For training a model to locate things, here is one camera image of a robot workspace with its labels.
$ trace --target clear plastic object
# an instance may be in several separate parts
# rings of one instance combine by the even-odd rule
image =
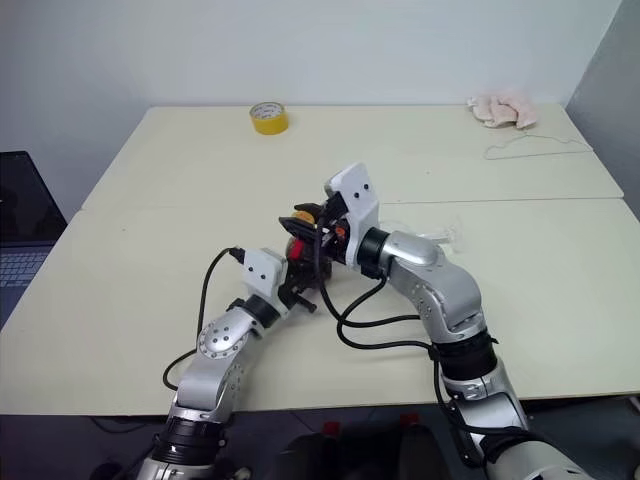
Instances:
[[[459,218],[456,218],[454,222],[446,227],[435,227],[429,233],[418,233],[405,223],[397,220],[382,220],[380,221],[380,228],[386,232],[400,230],[422,238],[428,238],[432,242],[440,245],[445,251],[445,254],[462,253],[464,251],[462,225]]]

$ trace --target towel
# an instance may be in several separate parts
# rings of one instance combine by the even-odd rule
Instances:
[[[485,127],[496,128],[507,123],[525,128],[538,120],[531,101],[521,93],[504,92],[470,98],[467,105]]]

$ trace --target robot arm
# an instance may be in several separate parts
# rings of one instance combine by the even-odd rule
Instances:
[[[446,416],[463,461],[484,465],[492,480],[589,479],[528,431],[493,350],[473,277],[431,240],[379,229],[378,200],[362,164],[334,176],[325,191],[329,199],[314,212],[323,229],[324,254],[371,278],[386,277],[415,306],[442,367],[441,380],[451,397]],[[297,238],[315,238],[291,219],[280,221]]]
[[[215,457],[225,443],[225,424],[262,340],[296,303],[315,309],[300,296],[315,281],[303,256],[285,260],[268,249],[247,250],[242,260],[249,297],[234,301],[200,332],[195,356],[139,480],[211,478]]]

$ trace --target white table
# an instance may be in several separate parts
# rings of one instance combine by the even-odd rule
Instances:
[[[377,185],[384,192],[384,179]],[[173,393],[161,373],[193,344],[209,260],[235,243],[281,250],[287,239],[276,217],[288,210],[265,202],[248,221],[225,206],[78,213],[0,334],[0,413],[166,414]],[[640,390],[640,224],[624,202],[386,205],[381,217],[417,232],[457,225],[462,251],[451,260],[477,279],[522,398]],[[244,294],[233,260],[214,277],[207,317]],[[367,286],[338,270],[329,288],[345,305]],[[434,401],[423,352],[351,350],[324,311],[293,315],[268,338],[242,409]],[[360,318],[411,311],[389,288]],[[350,334],[419,338],[423,329]]]
[[[248,111],[149,110],[83,208],[283,209],[322,200],[322,184],[357,161],[383,203],[622,197],[581,143],[529,138],[491,153],[560,153],[484,159],[522,133],[484,128],[463,106],[289,107],[290,127],[275,136],[257,134]],[[529,133],[585,142],[561,106],[541,105],[539,116]]]

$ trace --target red object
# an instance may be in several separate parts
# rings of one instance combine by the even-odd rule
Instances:
[[[330,437],[337,437],[340,435],[340,422],[324,422],[322,433]]]
[[[420,415],[417,413],[400,415],[400,424],[402,426],[408,427],[409,425],[415,425],[416,423],[420,423]]]
[[[291,260],[300,260],[302,256],[302,250],[304,249],[304,243],[302,240],[294,240],[291,250],[289,250],[289,258]]]

